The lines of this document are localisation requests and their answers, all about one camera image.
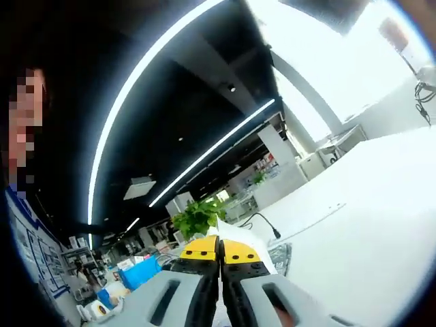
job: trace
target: bulletin board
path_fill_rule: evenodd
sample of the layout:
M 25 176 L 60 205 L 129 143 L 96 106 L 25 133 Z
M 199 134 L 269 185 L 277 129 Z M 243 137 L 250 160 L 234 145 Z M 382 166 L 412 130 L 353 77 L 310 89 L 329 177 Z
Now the bulletin board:
M 52 293 L 65 289 L 67 285 L 62 278 L 65 271 L 56 250 L 27 229 L 17 216 L 16 221 L 16 241 L 23 260 L 34 267 L 39 279 L 47 282 Z

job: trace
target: blue box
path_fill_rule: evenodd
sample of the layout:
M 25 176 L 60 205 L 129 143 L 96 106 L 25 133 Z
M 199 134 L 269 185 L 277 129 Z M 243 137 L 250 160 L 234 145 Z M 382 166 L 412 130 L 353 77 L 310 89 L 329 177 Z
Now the blue box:
M 119 274 L 124 286 L 134 291 L 161 270 L 161 266 L 153 255 L 128 270 L 120 270 Z

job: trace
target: person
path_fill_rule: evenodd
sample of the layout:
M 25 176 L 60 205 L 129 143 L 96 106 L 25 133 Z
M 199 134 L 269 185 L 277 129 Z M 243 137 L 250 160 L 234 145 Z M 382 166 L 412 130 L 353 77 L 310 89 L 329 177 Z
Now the person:
M 174 224 L 172 223 L 171 220 L 169 220 L 166 223 L 166 229 L 168 230 L 168 240 L 170 242 L 176 242 L 176 238 L 174 237 L 174 233 L 175 233 Z
M 83 281 L 87 282 L 89 286 L 91 286 L 92 290 L 97 293 L 102 289 L 100 286 L 97 277 L 90 271 L 88 268 L 84 267 L 82 262 L 76 260 L 74 262 L 76 265 L 76 276 Z

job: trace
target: white table surface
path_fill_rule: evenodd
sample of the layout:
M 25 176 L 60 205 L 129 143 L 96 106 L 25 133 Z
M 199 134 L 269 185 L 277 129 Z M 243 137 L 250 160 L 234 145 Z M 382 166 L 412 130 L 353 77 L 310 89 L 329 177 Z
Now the white table surface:
M 433 269 L 435 196 L 436 130 L 425 127 L 359 143 L 261 213 L 292 244 L 290 281 L 331 313 L 387 326 Z M 262 218 L 252 222 L 274 239 Z

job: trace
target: green plant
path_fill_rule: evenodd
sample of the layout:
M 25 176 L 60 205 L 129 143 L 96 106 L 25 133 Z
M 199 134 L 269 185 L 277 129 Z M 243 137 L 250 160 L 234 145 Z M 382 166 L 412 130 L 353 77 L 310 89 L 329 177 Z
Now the green plant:
M 259 185 L 264 180 L 265 180 L 264 172 L 257 172 L 256 175 L 254 175 L 253 177 L 253 183 L 255 183 L 256 185 Z
M 220 201 L 189 202 L 185 212 L 172 218 L 174 227 L 180 230 L 186 240 L 195 233 L 206 235 L 210 226 L 217 225 L 217 219 L 224 220 L 225 211 Z

